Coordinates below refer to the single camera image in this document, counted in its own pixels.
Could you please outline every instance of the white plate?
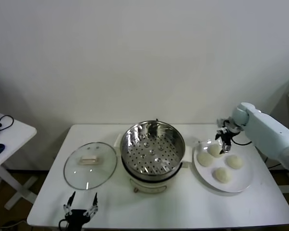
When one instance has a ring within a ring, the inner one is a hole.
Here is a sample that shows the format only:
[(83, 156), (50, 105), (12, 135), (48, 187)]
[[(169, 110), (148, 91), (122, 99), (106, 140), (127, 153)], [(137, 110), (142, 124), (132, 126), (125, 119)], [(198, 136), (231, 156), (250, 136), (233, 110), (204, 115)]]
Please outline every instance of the white plate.
[[(193, 154), (193, 163), (197, 171), (199, 172), (199, 174), (211, 186), (224, 192), (238, 193), (247, 189), (250, 186), (252, 178), (253, 178), (252, 168), (250, 166), (248, 159), (244, 155), (240, 154), (239, 152), (236, 152), (235, 145), (232, 145), (231, 151), (229, 153), (225, 153), (220, 158), (214, 157), (214, 161), (211, 166), (203, 167), (199, 164), (199, 162), (197, 161), (197, 154), (200, 152), (206, 152), (208, 146), (214, 143), (218, 143), (219, 145), (221, 145), (220, 141), (208, 140), (208, 141), (199, 143), (199, 145), (195, 148), (195, 151)], [(234, 154), (238, 155), (239, 157), (243, 159), (244, 165), (241, 169), (233, 169), (229, 167), (226, 163), (226, 158)], [(213, 172), (219, 167), (225, 167), (231, 172), (232, 179), (229, 183), (227, 184), (220, 183), (218, 180), (216, 180), (213, 177)]]

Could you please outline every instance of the white table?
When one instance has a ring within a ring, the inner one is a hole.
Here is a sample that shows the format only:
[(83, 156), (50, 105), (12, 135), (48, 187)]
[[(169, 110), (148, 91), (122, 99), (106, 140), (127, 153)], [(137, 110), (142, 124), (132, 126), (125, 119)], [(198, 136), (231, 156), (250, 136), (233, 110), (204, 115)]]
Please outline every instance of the white table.
[[(189, 146), (196, 139), (215, 137), (216, 125), (174, 125)], [(58, 227), (63, 204), (74, 189), (64, 180), (66, 159), (79, 146), (102, 141), (113, 145), (129, 125), (74, 125), (70, 129), (27, 222), (33, 226)], [(237, 141), (245, 142), (244, 135)], [(251, 186), (241, 193), (218, 192), (195, 169), (181, 168), (174, 184), (159, 194), (134, 193), (118, 159), (113, 176), (98, 188), (80, 191), (72, 208), (87, 209), (98, 192), (99, 211), (84, 228), (98, 229), (203, 229), (289, 224), (289, 206), (252, 145), (233, 149), (247, 155), (253, 167)]]
[[(2, 128), (10, 125), (11, 121), (12, 120), (7, 117), (2, 119)], [(4, 151), (0, 153), (0, 183), (4, 180), (17, 191), (17, 193), (4, 206), (8, 210), (10, 210), (21, 197), (31, 203), (34, 203), (37, 197), (34, 193), (28, 190), (28, 188), (37, 180), (36, 177), (31, 177), (24, 185), (21, 185), (4, 167), (1, 166), (4, 161), (27, 143), (36, 133), (37, 130), (34, 127), (17, 120), (14, 121), (14, 124), (10, 128), (0, 132), (0, 143), (5, 145)]]

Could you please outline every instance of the black cable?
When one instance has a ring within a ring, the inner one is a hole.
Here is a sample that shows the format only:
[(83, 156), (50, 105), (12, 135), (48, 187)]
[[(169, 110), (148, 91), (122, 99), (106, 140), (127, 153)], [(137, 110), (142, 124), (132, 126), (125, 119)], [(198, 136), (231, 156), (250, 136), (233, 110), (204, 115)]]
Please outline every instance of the black cable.
[(59, 225), (58, 225), (58, 226), (59, 226), (59, 230), (60, 230), (60, 231), (62, 231), (62, 228), (61, 228), (61, 222), (62, 222), (62, 221), (66, 221), (66, 219), (62, 219), (61, 221), (59, 221)]
[(24, 223), (26, 223), (27, 225), (29, 225), (29, 224), (27, 223), (27, 221), (26, 221), (26, 218), (21, 219), (21, 220), (19, 220), (19, 221), (10, 220), (10, 221), (6, 222), (3, 226), (1, 226), (0, 230), (9, 229), (9, 228), (12, 228), (12, 227), (15, 227), (15, 226), (18, 227), (18, 225), (19, 225), (21, 222), (24, 222)]
[(268, 167), (268, 169), (270, 169), (270, 168), (274, 168), (274, 167), (277, 167), (277, 166), (280, 166), (281, 164), (277, 164), (277, 165), (274, 165), (274, 166), (272, 166), (272, 167)]
[(237, 142), (235, 142), (235, 141), (233, 140), (233, 138), (231, 138), (231, 140), (232, 140), (233, 143), (235, 143), (236, 145), (240, 145), (240, 146), (246, 146), (246, 145), (251, 144), (251, 141), (248, 142), (248, 143), (237, 143)]
[(0, 131), (3, 131), (3, 130), (5, 130), (5, 129), (10, 128), (10, 127), (13, 125), (13, 123), (14, 123), (14, 118), (13, 118), (12, 116), (10, 116), (10, 115), (4, 115), (4, 116), (2, 116), (2, 117), (0, 118), (0, 122), (1, 122), (1, 120), (2, 120), (3, 118), (5, 118), (5, 117), (11, 118), (11, 119), (12, 119), (12, 123), (11, 123), (9, 126), (0, 129)]

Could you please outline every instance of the glass lid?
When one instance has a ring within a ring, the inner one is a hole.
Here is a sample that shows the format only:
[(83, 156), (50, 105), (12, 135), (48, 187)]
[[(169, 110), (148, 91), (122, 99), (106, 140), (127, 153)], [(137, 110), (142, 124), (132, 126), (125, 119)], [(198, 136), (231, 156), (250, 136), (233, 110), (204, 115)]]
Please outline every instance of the glass lid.
[(64, 178), (75, 189), (93, 189), (105, 183), (117, 166), (116, 151), (102, 142), (87, 143), (66, 160)]

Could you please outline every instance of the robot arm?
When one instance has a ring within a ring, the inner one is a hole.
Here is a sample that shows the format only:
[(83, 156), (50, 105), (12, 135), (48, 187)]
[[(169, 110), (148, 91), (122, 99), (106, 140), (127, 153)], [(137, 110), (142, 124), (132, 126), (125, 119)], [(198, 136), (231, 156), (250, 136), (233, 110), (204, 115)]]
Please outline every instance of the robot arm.
[(63, 206), (63, 209), (65, 211), (65, 219), (62, 219), (59, 222), (59, 230), (61, 229), (61, 222), (62, 221), (67, 221), (67, 229), (66, 231), (81, 231), (82, 226), (86, 223), (88, 223), (92, 217), (97, 213), (98, 211), (98, 206), (97, 206), (97, 193), (95, 194), (93, 204), (90, 207), (90, 209), (85, 210), (85, 209), (71, 209), (74, 197), (75, 197), (74, 192), (72, 196), (69, 198), (68, 202), (66, 205)]
[(223, 151), (231, 149), (231, 139), (241, 131), (267, 157), (278, 160), (289, 170), (289, 129), (250, 103), (241, 103), (228, 119), (218, 120), (221, 127), (216, 138), (221, 137)]

